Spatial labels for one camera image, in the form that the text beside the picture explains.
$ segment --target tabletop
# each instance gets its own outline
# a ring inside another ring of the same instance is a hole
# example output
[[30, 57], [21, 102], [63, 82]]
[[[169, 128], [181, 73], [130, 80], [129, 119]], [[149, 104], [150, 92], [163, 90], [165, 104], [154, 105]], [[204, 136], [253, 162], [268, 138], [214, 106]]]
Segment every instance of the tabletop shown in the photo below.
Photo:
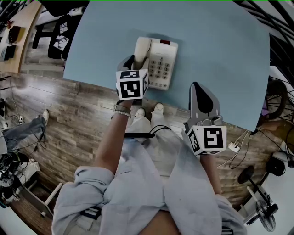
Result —
[[64, 78], [115, 89], [117, 65], [138, 37], [178, 43], [168, 91], [146, 98], [188, 109], [197, 81], [214, 93], [224, 121], [254, 130], [266, 93], [269, 33], [232, 1], [92, 1], [75, 33]]
[[[20, 26], [21, 30], [19, 32], [17, 42], [15, 43], [17, 47], [14, 53], [14, 57], [7, 61], [1, 61], [0, 71], [14, 73], [20, 72], [20, 68], [23, 63], [23, 57], [25, 56], [24, 54], [26, 51], [27, 42], [31, 35], [34, 22], [41, 13], [41, 8], [42, 4], [38, 1], [34, 1], [10, 19], [10, 21], [13, 21], [12, 26]], [[3, 48], [10, 46], [10, 44], [6, 43], [8, 33], [9, 29], [5, 29], [2, 41], [0, 43], [0, 53], [2, 52]]]

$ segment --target wooden desk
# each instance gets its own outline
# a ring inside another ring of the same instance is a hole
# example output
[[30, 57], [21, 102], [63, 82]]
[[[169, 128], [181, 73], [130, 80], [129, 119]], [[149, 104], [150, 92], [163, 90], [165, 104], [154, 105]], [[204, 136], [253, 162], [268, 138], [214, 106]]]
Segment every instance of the wooden desk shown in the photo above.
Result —
[[[0, 71], [14, 73], [20, 72], [20, 68], [27, 50], [29, 37], [31, 36], [34, 25], [41, 14], [41, 8], [42, 4], [34, 1], [11, 18], [11, 21], [13, 21], [12, 26], [15, 25], [22, 28], [17, 42], [15, 43], [17, 47], [14, 53], [14, 57], [10, 58], [7, 61], [1, 61]], [[8, 32], [9, 29], [5, 29], [2, 41], [0, 43], [0, 53], [2, 52], [3, 48], [9, 45], [6, 43]]]

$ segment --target jeans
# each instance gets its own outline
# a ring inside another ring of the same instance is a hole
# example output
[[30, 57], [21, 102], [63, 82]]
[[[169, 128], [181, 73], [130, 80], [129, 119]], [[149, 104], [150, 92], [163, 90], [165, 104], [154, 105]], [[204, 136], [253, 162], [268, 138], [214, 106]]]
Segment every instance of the jeans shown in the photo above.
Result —
[[39, 116], [30, 123], [22, 124], [3, 131], [3, 136], [7, 145], [7, 152], [14, 151], [17, 144], [30, 134], [36, 134], [45, 130], [45, 119]]

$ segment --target forearm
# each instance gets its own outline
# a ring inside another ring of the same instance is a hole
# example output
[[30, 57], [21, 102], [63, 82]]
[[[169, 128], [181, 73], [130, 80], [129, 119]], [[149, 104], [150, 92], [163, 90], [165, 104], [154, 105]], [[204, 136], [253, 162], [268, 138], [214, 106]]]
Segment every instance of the forearm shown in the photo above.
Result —
[[[130, 108], [133, 101], [123, 101], [120, 105]], [[103, 167], [115, 174], [124, 142], [128, 116], [115, 113], [98, 147], [93, 166]]]
[[201, 156], [200, 163], [204, 168], [215, 194], [221, 194], [221, 180], [216, 168], [215, 157]]

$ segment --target white telephone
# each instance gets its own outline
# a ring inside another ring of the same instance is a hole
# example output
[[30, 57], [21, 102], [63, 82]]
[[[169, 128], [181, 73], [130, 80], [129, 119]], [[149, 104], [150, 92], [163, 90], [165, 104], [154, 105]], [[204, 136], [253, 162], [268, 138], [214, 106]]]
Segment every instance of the white telephone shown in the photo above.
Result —
[[177, 51], [177, 43], [139, 37], [134, 52], [133, 69], [140, 69], [144, 59], [148, 57], [149, 87], [168, 90]]

